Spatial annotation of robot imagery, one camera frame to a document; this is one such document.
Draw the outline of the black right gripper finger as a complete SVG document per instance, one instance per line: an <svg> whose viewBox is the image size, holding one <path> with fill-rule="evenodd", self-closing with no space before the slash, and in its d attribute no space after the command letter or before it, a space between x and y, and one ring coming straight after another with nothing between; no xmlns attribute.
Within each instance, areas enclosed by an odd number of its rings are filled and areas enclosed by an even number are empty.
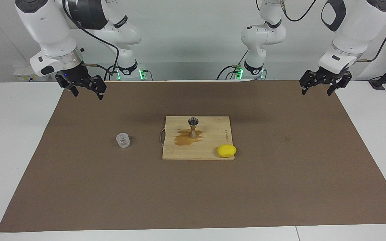
<svg viewBox="0 0 386 241"><path fill-rule="evenodd" d="M69 90L75 97L78 96L79 92L73 83L67 81L58 81L58 84L61 88Z"/></svg>
<svg viewBox="0 0 386 241"><path fill-rule="evenodd" d="M104 93L106 91L106 84L100 75L95 75L94 77L90 78L90 90L95 92L99 100L103 99Z"/></svg>

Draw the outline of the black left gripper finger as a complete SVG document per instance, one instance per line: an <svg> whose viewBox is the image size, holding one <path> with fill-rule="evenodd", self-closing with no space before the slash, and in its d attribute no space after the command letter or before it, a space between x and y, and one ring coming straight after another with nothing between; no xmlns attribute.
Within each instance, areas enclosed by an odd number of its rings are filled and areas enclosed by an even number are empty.
<svg viewBox="0 0 386 241"><path fill-rule="evenodd" d="M337 89L345 88L351 79L352 75L350 72L344 73L339 80L331 82L330 87L327 90L327 95L331 96Z"/></svg>
<svg viewBox="0 0 386 241"><path fill-rule="evenodd" d="M316 73L311 70L307 70L300 78L299 84L300 87L302 87L302 95L305 95L309 88L318 84Z"/></svg>

